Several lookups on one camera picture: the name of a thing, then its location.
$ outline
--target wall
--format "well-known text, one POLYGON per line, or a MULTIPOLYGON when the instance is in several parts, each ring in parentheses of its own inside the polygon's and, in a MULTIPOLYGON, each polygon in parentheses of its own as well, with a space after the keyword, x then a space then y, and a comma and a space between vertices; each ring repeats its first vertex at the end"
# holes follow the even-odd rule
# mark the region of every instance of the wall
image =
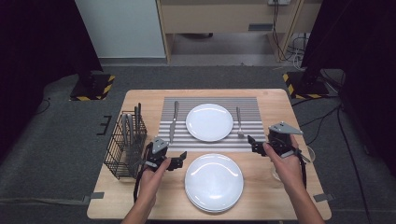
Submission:
POLYGON ((99 58, 165 58, 155 0, 76 0, 99 58))

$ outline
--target wire utensil basket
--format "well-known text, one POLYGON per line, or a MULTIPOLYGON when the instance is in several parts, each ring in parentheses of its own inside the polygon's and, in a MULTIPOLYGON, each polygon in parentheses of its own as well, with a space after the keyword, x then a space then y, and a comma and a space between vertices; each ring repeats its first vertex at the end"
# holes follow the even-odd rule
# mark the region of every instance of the wire utensil basket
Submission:
POLYGON ((117 179, 137 177, 147 133, 145 122, 141 115, 137 116, 132 111, 121 112, 116 121, 113 134, 110 136, 104 161, 104 164, 117 179), (133 122, 124 126, 126 129, 122 125, 122 115, 132 116, 133 122))

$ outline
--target white plate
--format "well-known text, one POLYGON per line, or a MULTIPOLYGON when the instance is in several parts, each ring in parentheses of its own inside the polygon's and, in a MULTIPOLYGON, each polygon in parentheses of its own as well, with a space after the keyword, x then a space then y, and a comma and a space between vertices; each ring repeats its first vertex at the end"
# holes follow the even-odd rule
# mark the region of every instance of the white plate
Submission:
POLYGON ((194 160, 186 173, 185 190, 191 202, 206 212, 223 212, 239 199, 244 178, 238 165, 220 154, 194 160))
POLYGON ((233 116, 221 105, 198 105, 187 115, 186 125, 195 138, 215 142, 233 129, 233 116))

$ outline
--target knife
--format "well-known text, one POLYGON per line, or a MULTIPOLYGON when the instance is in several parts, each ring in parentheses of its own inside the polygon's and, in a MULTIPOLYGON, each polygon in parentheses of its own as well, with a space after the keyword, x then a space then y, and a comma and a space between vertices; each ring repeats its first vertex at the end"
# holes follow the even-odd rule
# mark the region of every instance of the knife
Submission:
POLYGON ((178 101, 175 101, 175 114, 174 114, 173 121, 171 123, 170 132, 169 132, 169 140, 171 143, 173 143, 173 136, 175 134, 177 112, 178 112, 178 101))
POLYGON ((129 156, 129 152, 128 151, 130 151, 129 142, 128 142, 128 136, 127 136, 128 130, 126 129, 126 123, 127 123, 127 115, 126 114, 122 114, 121 115, 121 132, 122 132, 123 140, 124 140, 124 144, 125 144, 125 149, 124 149, 124 151, 125 151, 124 155, 125 156, 122 157, 122 159, 120 159, 120 161, 125 162, 125 163, 128 162, 128 156, 129 156))
POLYGON ((142 116, 142 104, 137 104, 137 128, 140 131, 140 117, 142 116))
POLYGON ((132 119, 132 114, 127 114, 128 124, 129 124, 129 150, 132 152, 132 142, 134 141, 134 121, 132 119))
POLYGON ((136 128, 136 137, 135 137, 135 142, 137 143, 140 139, 140 134, 139 134, 139 126, 138 126, 138 120, 139 120, 139 111, 137 109, 137 106, 134 107, 134 127, 136 128))

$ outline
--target utensil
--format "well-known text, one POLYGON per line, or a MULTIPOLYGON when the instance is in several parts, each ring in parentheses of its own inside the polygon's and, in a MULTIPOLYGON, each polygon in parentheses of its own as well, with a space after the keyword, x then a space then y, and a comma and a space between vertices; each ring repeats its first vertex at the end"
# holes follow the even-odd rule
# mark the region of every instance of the utensil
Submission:
POLYGON ((134 107, 134 126, 136 129, 136 136, 134 137, 134 141, 136 143, 139 142, 139 139, 140 139, 138 120, 139 120, 139 108, 138 108, 138 106, 135 106, 134 107))
POLYGON ((136 116, 136 120, 137 120, 137 130, 140 133, 140 117, 142 116, 142 104, 137 104, 137 116, 136 116))
POLYGON ((121 132, 125 144, 125 158, 124 161, 127 162, 128 158, 131 155, 132 152, 132 141, 134 139, 134 126, 133 126, 133 120, 132 120, 132 115, 131 114, 122 114, 121 115, 121 132), (129 126, 129 131, 130 131, 130 139, 128 141, 128 129, 127 129, 127 123, 129 126))
POLYGON ((239 109, 239 106, 236 107, 236 116, 238 117, 238 137, 244 137, 244 132, 242 131, 242 125, 241 125, 241 110, 239 109))
POLYGON ((127 155, 132 152, 132 142, 134 141, 134 121, 132 118, 132 114, 127 114, 126 115, 128 119, 128 124, 129 124, 129 152, 127 151, 127 155))
POLYGON ((170 131, 169 131, 169 141, 170 141, 170 143, 173 143, 173 137, 175 135, 177 113, 178 113, 178 101, 175 101, 175 113, 174 113, 173 121, 171 123, 170 131))

